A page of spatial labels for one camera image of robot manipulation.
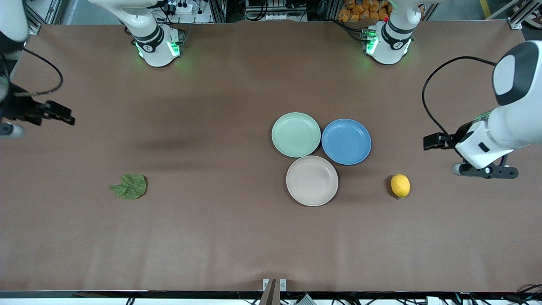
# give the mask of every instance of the green leaf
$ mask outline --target green leaf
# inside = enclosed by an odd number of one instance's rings
[[[147,191],[145,176],[140,174],[126,174],[122,176],[120,185],[109,186],[115,195],[124,199],[137,199]]]

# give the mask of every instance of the white plate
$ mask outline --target white plate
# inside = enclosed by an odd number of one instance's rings
[[[333,165],[317,156],[295,160],[286,174],[286,186],[299,203],[317,207],[328,203],[339,188],[339,177]]]

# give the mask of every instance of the lemon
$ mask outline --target lemon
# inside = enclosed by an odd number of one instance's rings
[[[397,174],[391,178],[391,190],[397,197],[403,199],[410,193],[410,181],[407,176]]]

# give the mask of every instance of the blue plate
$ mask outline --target blue plate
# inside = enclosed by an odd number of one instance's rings
[[[367,128],[351,119],[334,120],[322,133],[326,155],[343,165],[358,164],[367,158],[371,143]]]

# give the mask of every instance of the brown table surface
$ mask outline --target brown table surface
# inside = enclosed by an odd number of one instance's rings
[[[51,94],[76,126],[24,124],[1,144],[0,289],[515,291],[542,282],[540,147],[515,151],[515,180],[458,177],[453,151],[423,151],[437,132],[420,92],[461,55],[497,61],[523,41],[504,21],[421,23],[410,52],[383,66],[335,24],[193,26],[182,59],[145,64],[122,26],[45,26],[28,48],[56,64]],[[427,101],[454,131],[497,106],[492,68],[458,62]],[[14,82],[57,76],[23,54]],[[323,129],[338,118],[371,133],[369,157],[334,164],[340,185],[310,208],[288,194],[294,161],[273,147],[281,115]],[[323,156],[322,149],[316,153]],[[108,189],[147,176],[137,201]],[[412,185],[392,197],[390,175]]]

